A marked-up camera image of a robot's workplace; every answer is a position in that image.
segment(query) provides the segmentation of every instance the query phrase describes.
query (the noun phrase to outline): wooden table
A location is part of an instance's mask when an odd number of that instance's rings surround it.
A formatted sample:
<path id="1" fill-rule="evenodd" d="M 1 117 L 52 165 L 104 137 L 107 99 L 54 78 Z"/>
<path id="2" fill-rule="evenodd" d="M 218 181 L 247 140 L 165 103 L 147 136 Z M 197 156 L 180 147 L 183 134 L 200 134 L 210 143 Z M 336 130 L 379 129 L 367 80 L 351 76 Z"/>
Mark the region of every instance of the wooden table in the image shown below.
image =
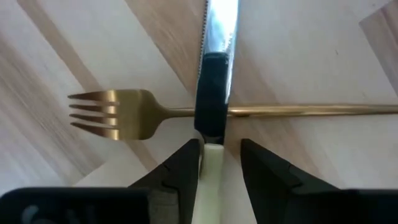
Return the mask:
<path id="1" fill-rule="evenodd" d="M 242 0 L 231 105 L 398 103 L 398 2 L 388 2 Z M 193 106 L 203 7 L 2 0 L 0 191 L 127 186 L 194 137 L 187 118 L 162 123 L 147 141 L 99 138 L 68 125 L 66 96 L 143 88 L 163 105 Z M 224 222 L 254 222 L 240 139 L 338 187 L 397 188 L 397 134 L 394 115 L 229 120 Z"/>

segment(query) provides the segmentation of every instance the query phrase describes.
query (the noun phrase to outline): silver knife blade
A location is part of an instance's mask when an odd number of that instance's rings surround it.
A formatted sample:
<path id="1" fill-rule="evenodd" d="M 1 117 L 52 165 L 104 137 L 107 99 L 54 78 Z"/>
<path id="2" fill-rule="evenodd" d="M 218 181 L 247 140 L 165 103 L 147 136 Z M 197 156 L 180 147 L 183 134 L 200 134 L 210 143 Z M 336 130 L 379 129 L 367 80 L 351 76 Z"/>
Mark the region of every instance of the silver knife blade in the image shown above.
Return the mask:
<path id="1" fill-rule="evenodd" d="M 238 9 L 239 0 L 207 0 L 194 122 L 206 143 L 224 143 Z"/>

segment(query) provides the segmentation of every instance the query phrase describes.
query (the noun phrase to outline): knife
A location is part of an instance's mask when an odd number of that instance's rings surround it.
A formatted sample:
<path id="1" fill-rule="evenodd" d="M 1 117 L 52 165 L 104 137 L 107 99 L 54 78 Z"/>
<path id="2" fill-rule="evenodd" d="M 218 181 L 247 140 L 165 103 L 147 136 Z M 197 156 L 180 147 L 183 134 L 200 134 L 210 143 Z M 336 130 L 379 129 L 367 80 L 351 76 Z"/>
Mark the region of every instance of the knife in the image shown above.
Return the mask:
<path id="1" fill-rule="evenodd" d="M 224 134 L 234 62 L 239 0 L 207 0 L 194 126 L 203 136 L 194 223 L 220 223 Z"/>

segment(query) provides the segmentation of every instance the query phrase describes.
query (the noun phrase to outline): white plastic piece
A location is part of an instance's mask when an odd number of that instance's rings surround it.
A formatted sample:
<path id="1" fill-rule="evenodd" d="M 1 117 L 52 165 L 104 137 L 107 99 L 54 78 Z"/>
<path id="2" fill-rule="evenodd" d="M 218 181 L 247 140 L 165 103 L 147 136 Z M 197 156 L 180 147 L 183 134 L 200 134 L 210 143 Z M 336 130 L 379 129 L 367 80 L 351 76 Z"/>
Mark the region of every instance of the white plastic piece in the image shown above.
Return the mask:
<path id="1" fill-rule="evenodd" d="M 193 224 L 220 224 L 220 184 L 224 146 L 205 144 L 201 159 Z"/>

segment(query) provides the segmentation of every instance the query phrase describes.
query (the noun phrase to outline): wood grain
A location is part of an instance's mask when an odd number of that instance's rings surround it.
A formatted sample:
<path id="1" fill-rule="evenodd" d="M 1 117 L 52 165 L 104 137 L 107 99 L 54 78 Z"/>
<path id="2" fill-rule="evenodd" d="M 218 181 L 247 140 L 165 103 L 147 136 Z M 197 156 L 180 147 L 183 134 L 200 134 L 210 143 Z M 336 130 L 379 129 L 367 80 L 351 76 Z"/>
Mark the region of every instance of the wood grain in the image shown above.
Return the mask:
<path id="1" fill-rule="evenodd" d="M 231 105 L 398 103 L 397 1 L 388 2 L 241 1 Z M 127 186 L 194 137 L 193 120 L 184 118 L 162 123 L 147 141 L 99 138 L 68 125 L 66 96 L 144 88 L 165 106 L 193 106 L 203 7 L 196 0 L 3 0 L 0 192 Z M 241 138 L 338 187 L 398 187 L 397 116 L 234 119 L 226 132 L 225 223 L 254 223 Z"/>

